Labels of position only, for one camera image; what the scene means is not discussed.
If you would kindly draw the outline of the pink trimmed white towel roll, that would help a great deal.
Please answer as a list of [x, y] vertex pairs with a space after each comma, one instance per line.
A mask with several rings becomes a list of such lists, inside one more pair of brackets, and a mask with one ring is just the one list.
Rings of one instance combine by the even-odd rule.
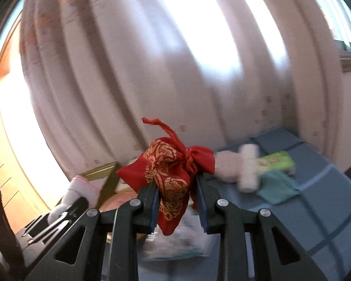
[[61, 203], [49, 212], [47, 223], [52, 224], [60, 215], [73, 205], [80, 197], [84, 197], [88, 202], [88, 209], [94, 208], [97, 205], [101, 189], [91, 184], [83, 176], [75, 176], [61, 199]]

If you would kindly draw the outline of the floral beige curtain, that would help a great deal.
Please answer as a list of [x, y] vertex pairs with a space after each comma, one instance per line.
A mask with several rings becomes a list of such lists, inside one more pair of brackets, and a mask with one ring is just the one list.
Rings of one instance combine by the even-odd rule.
[[20, 54], [68, 178], [170, 125], [218, 149], [280, 126], [334, 160], [342, 70], [315, 0], [25, 0]]

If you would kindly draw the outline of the red gold embroidered pouch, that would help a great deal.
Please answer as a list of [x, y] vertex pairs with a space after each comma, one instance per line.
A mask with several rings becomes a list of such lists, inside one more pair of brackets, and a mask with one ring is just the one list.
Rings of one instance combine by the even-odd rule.
[[214, 152], [203, 146], [186, 147], [175, 131], [160, 119], [142, 118], [144, 124], [161, 127], [166, 137], [151, 140], [148, 149], [132, 164], [117, 171], [117, 175], [138, 192], [156, 183], [160, 192], [157, 225], [165, 236], [172, 235], [179, 225], [191, 199], [191, 190], [197, 173], [215, 173]]

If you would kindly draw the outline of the cotton swab bag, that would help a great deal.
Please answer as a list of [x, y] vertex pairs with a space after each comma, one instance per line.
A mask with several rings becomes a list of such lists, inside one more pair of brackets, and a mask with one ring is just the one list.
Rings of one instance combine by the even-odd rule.
[[172, 235], [165, 236], [157, 226], [154, 232], [138, 241], [138, 256], [145, 261], [170, 261], [206, 257], [216, 241], [200, 224], [198, 213], [188, 207]]

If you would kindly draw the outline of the teal cloth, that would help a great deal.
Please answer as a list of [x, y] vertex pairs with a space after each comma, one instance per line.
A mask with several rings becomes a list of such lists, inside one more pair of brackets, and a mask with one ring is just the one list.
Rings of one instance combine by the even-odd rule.
[[299, 186], [281, 171], [268, 171], [260, 177], [256, 195], [271, 205], [278, 205], [300, 194]]

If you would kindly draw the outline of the pink fluffy puff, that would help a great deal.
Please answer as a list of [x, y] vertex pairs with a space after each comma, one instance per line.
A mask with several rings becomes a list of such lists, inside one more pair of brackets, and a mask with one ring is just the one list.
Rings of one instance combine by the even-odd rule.
[[214, 175], [227, 183], [237, 182], [242, 167], [241, 154], [232, 151], [221, 151], [214, 153], [214, 159]]

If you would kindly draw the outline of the green tissue pack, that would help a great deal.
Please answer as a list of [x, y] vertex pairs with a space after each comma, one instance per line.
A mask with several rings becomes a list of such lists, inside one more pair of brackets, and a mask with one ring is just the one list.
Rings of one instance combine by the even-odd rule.
[[291, 156], [285, 151], [263, 156], [258, 158], [257, 162], [264, 173], [281, 171], [289, 176], [293, 176], [296, 173], [296, 163], [294, 163]]

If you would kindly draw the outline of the wooden door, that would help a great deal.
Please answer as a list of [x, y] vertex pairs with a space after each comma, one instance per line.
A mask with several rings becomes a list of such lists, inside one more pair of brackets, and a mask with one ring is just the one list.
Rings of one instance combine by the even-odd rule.
[[49, 211], [25, 158], [31, 152], [35, 127], [30, 121], [29, 93], [22, 76], [20, 25], [16, 20], [0, 52], [0, 193], [15, 232]]

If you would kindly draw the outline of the yellow round tin lid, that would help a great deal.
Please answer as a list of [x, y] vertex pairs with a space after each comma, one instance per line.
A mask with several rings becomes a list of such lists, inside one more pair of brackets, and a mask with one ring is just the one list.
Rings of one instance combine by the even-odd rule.
[[108, 200], [106, 200], [100, 207], [100, 212], [107, 212], [111, 210], [118, 209], [121, 205], [126, 202], [135, 199], [137, 197], [137, 193], [131, 190], [122, 190], [119, 193], [116, 193]]

